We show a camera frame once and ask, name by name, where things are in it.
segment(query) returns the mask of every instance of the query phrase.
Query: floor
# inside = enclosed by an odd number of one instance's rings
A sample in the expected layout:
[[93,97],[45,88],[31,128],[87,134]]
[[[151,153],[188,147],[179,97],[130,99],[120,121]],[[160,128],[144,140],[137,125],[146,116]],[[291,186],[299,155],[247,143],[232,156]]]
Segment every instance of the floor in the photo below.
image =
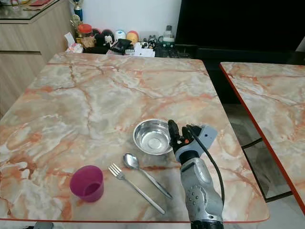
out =
[[[260,138],[247,112],[241,105],[225,104],[224,109],[241,145]],[[245,150],[266,197],[289,191],[277,165],[263,142]],[[305,217],[294,196],[268,203],[270,219],[261,223],[225,224],[225,229],[300,229]],[[35,222],[0,221],[0,229],[22,229]],[[184,223],[55,223],[54,229],[189,229]]]

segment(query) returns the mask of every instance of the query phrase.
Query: metal fork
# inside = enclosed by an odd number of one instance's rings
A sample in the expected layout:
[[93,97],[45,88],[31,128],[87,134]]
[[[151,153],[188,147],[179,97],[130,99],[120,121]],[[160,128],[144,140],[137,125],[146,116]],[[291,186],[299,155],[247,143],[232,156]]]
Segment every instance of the metal fork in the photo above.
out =
[[140,193],[152,206],[154,206],[162,215],[165,214],[165,211],[160,207],[156,202],[154,202],[148,195],[146,195],[141,189],[136,187],[134,183],[128,180],[122,170],[117,167],[115,164],[112,164],[108,167],[109,171],[119,180],[125,180],[128,184],[130,184],[138,193]]

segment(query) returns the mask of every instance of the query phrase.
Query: spoon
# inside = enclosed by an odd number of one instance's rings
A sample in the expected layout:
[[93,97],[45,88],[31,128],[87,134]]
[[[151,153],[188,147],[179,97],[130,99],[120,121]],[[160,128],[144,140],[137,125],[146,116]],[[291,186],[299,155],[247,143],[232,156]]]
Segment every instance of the spoon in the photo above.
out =
[[142,173],[144,173],[148,179],[168,198],[172,199],[172,195],[166,191],[166,189],[158,182],[155,178],[153,178],[151,175],[149,175],[146,171],[140,168],[138,158],[130,153],[127,153],[123,156],[124,164],[128,168],[138,169]]

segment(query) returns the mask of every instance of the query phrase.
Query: metal bowl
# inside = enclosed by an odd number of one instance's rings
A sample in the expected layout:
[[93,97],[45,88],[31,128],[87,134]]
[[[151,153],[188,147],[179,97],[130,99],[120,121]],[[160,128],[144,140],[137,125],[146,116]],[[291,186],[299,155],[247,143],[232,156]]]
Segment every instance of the metal bowl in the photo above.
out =
[[168,124],[161,119],[148,119],[139,123],[133,131],[133,141],[147,154],[162,155],[172,150]]

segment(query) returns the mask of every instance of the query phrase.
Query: purple plastic cup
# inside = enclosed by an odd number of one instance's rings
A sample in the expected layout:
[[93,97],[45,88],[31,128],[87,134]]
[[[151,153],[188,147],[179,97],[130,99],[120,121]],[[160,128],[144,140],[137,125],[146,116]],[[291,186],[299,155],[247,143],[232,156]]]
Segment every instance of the purple plastic cup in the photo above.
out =
[[104,192],[103,173],[96,166],[77,170],[70,181],[71,192],[86,202],[95,202]]

